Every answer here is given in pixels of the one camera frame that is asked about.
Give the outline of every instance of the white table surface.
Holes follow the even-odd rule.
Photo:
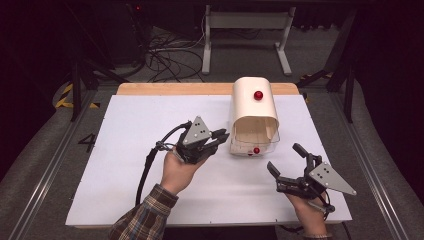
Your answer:
[[[66,225],[110,226],[134,207],[144,162],[155,142],[171,129],[201,116],[211,131],[226,128],[230,96],[119,96],[112,97]],[[293,149],[300,143],[330,162],[301,95],[275,95],[280,142],[263,157],[229,153],[230,139],[220,145],[194,176],[168,218],[171,226],[262,225],[297,222],[290,202],[276,192],[266,164],[271,161],[282,176],[303,176],[306,166]],[[182,130],[167,142],[175,143]],[[142,199],[162,176],[159,152],[147,177]],[[336,211],[328,223],[351,220],[343,194],[328,191]]]

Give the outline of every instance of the black cable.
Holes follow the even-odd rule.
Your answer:
[[[141,202],[141,193],[143,192],[144,183],[146,182],[147,175],[149,174],[150,167],[152,166],[153,161],[155,160],[156,154],[158,153],[158,151],[165,150],[165,149],[161,148],[161,146],[165,145],[165,141],[172,134],[174,134],[177,130],[179,130],[181,128],[188,129],[190,126],[191,126],[191,121],[188,121],[186,123],[178,125],[174,129],[172,129],[168,134],[166,134],[166,136],[161,140],[161,144],[156,143],[156,146],[150,150],[149,155],[147,155],[147,157],[146,157],[146,162],[144,163],[143,174],[141,175],[141,179],[140,179],[140,182],[138,184],[137,195],[135,197],[135,205],[136,206],[139,205],[140,202]]]
[[[181,49],[181,50],[169,50],[169,51],[171,51],[171,52],[175,52],[175,51],[188,52],[188,53],[191,53],[191,54],[195,55],[197,58],[199,58],[199,59],[200,59],[200,61],[202,61],[202,58],[201,58],[198,54],[193,53],[193,52],[188,51],[188,50],[183,50],[183,49]],[[194,68],[192,68],[192,67],[190,67],[190,66],[188,66],[188,65],[186,65],[186,64],[184,64],[184,63],[181,63],[181,62],[178,62],[178,61],[172,60],[171,58],[166,58],[166,57],[163,57],[163,58],[165,58],[165,60],[167,60],[167,61],[169,61],[169,62],[174,62],[174,63],[176,63],[176,64],[177,64],[177,66],[178,66],[178,65],[182,65],[182,66],[185,66],[185,67],[187,67],[187,68],[190,68],[191,70],[193,70],[193,71],[194,71],[194,73],[193,73],[193,74],[190,74],[190,75],[187,75],[187,76],[183,76],[183,77],[178,76],[178,79],[185,79],[185,78],[189,78],[189,77],[192,77],[192,76],[194,76],[194,75],[197,75],[197,76],[200,78],[200,80],[201,80],[202,82],[204,82],[204,80],[203,80],[203,79],[200,77],[200,75],[199,75],[200,71],[202,70],[201,68],[199,68],[198,70],[195,70]],[[157,80],[154,80],[154,82],[163,81],[163,80],[169,80],[169,79],[172,79],[172,78],[157,79]]]
[[[342,225],[343,225],[343,228],[344,228],[344,229],[345,229],[345,231],[346,231],[347,238],[348,238],[349,240],[352,240],[352,237],[350,236],[350,232],[349,232],[349,230],[347,229],[346,223],[345,223],[345,222],[342,222]]]

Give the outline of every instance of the red knob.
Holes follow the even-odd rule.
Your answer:
[[[255,94],[253,94],[253,97],[255,98],[255,100],[262,100],[262,98],[264,97],[264,94],[261,91],[256,91]]]

